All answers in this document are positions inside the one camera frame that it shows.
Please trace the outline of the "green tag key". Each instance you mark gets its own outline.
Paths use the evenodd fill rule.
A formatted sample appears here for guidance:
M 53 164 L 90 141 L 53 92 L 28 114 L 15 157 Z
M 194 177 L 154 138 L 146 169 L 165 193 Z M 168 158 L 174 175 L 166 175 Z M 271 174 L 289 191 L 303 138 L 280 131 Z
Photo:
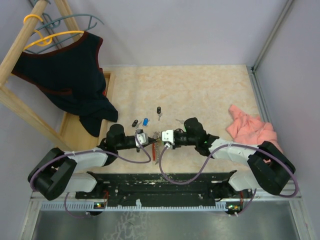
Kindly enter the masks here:
M 158 140 L 157 143 L 160 145 L 160 146 L 164 146 L 166 144 L 166 142 L 163 142 L 162 140 Z

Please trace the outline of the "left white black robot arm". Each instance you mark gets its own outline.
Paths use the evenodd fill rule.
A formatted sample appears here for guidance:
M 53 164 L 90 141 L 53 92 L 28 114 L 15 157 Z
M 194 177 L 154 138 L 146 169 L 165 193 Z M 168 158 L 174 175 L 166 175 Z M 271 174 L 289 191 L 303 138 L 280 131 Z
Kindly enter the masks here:
M 63 151 L 58 147 L 52 148 L 31 171 L 27 180 L 33 191 L 41 193 L 49 201 L 69 192 L 84 192 L 97 199 L 103 195 L 104 186 L 87 172 L 88 169 L 108 166 L 117 159 L 128 163 L 129 159 L 119 156 L 120 150 L 143 151 L 156 141 L 142 129 L 137 129 L 134 135 L 126 135 L 121 124 L 114 124 L 100 144 L 90 150 Z

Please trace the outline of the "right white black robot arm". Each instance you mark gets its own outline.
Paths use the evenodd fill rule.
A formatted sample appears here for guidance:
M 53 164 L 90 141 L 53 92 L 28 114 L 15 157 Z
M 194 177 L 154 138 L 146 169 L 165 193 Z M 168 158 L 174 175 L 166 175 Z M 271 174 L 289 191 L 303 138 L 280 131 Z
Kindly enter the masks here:
M 193 146 L 202 156 L 224 159 L 246 166 L 246 171 L 235 172 L 223 185 L 223 192 L 235 198 L 242 190 L 262 188 L 267 193 L 279 196 L 296 168 L 271 142 L 247 145 L 227 141 L 207 133 L 197 118 L 184 121 L 184 129 L 169 130 L 162 135 L 172 148 Z

